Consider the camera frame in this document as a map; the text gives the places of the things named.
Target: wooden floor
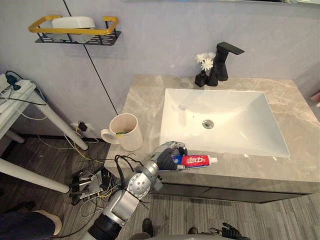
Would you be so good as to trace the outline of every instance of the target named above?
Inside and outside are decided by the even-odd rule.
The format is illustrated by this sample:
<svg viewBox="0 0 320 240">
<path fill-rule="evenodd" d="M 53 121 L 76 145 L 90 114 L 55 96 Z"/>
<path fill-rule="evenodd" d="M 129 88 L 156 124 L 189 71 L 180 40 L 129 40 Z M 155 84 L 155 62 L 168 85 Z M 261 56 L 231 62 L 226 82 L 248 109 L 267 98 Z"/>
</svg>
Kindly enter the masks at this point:
<svg viewBox="0 0 320 240">
<path fill-rule="evenodd" d="M 65 140 L 45 141 L 58 148 L 68 147 Z M 106 143 L 90 144 L 88 150 L 95 159 L 104 158 L 107 152 Z M 24 144 L 17 144 L 6 160 L 66 184 L 70 182 L 72 173 L 83 168 L 91 171 L 99 166 L 99 163 L 93 166 L 83 162 L 84 159 L 74 150 L 50 148 L 37 138 L 29 138 Z M 59 235 L 74 232 L 89 220 L 79 215 L 82 202 L 72 206 L 67 194 L 4 174 L 0 175 L 0 188 L 4 190 L 4 196 L 0 197 L 0 213 L 22 201 L 35 201 L 37 209 L 46 210 L 61 218 L 63 228 Z M 319 194 L 265 204 L 158 195 L 148 195 L 143 200 L 150 202 L 146 204 L 149 210 L 140 204 L 120 232 L 118 240 L 127 240 L 132 234 L 140 232 L 142 221 L 146 217 L 152 220 L 156 235 L 185 234 L 190 227 L 208 232 L 210 227 L 220 228 L 222 222 L 227 222 L 251 240 L 320 239 Z M 99 200 L 98 205 L 102 207 L 106 203 Z M 87 202 L 82 214 L 87 215 L 94 208 L 93 204 Z M 63 239 L 78 239 L 91 222 L 82 231 Z"/>
</svg>

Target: white table leg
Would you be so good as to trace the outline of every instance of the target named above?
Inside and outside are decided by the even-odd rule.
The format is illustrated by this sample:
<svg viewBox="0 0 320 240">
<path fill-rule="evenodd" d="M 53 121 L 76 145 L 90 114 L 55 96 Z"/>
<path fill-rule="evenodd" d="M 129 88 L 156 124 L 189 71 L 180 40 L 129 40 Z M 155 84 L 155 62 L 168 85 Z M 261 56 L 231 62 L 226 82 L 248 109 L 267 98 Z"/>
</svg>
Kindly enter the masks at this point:
<svg viewBox="0 0 320 240">
<path fill-rule="evenodd" d="M 44 103 L 44 101 L 35 91 L 30 94 L 28 100 L 35 103 Z M 69 127 L 68 124 L 66 124 L 49 106 L 34 106 L 38 108 L 44 115 L 46 115 L 51 122 L 53 122 L 62 132 L 64 132 L 65 135 L 71 138 L 72 141 L 74 141 L 75 144 L 77 144 L 81 149 L 88 149 L 88 145 L 84 141 L 82 141 L 82 139 L 75 133 L 75 131 L 72 130 L 71 127 Z"/>
<path fill-rule="evenodd" d="M 0 172 L 66 194 L 69 187 L 0 158 Z"/>
<path fill-rule="evenodd" d="M 10 129 L 6 131 L 5 135 L 20 144 L 23 144 L 25 142 L 24 138 L 16 134 L 14 131 L 11 131 Z"/>
</svg>

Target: toothpaste tube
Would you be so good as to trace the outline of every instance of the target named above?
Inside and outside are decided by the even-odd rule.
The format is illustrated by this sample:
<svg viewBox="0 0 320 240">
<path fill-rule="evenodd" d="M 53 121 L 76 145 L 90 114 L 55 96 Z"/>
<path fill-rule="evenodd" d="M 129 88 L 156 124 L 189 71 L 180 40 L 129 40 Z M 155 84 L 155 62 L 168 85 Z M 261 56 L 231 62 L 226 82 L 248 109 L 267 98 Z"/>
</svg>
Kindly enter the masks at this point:
<svg viewBox="0 0 320 240">
<path fill-rule="evenodd" d="M 178 165 L 185 166 L 186 168 L 207 167 L 213 163 L 218 162 L 216 157 L 210 157 L 209 155 L 188 155 L 188 156 L 176 155 L 176 156 L 172 156 L 171 160 L 173 160 Z"/>
</svg>

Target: white mug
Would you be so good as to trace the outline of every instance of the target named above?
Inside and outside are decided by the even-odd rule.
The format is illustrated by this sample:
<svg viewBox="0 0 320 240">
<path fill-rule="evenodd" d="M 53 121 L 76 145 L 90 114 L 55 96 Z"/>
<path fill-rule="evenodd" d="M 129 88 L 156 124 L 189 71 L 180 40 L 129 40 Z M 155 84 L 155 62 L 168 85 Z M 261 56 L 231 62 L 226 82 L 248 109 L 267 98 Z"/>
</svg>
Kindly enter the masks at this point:
<svg viewBox="0 0 320 240">
<path fill-rule="evenodd" d="M 120 144 L 127 151 L 139 149 L 144 141 L 138 119 L 131 113 L 122 113 L 113 118 L 109 129 L 101 130 L 101 137 L 107 143 Z"/>
</svg>

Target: vanity countertop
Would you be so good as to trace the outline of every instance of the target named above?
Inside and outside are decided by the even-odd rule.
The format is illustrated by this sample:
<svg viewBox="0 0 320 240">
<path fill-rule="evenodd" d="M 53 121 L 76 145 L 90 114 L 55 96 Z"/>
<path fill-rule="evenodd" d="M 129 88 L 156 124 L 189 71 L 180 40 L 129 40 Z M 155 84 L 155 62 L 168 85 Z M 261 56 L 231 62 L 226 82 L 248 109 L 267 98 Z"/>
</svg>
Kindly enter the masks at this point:
<svg viewBox="0 0 320 240">
<path fill-rule="evenodd" d="M 217 157 L 218 162 L 210 167 L 163 171 L 161 176 L 165 183 L 278 192 L 318 192 L 320 124 L 292 80 L 230 77 L 228 81 L 219 82 L 217 87 L 205 85 L 199 88 L 194 84 L 194 76 L 135 75 L 123 113 L 132 113 L 139 121 L 143 144 L 134 152 L 137 160 L 146 161 L 159 146 L 165 89 L 168 88 L 264 92 L 290 157 L 203 152 Z M 128 153 L 119 145 L 112 144 L 107 158 L 113 159 L 117 154 Z M 114 166 L 113 161 L 106 161 L 105 167 L 113 173 Z"/>
</svg>

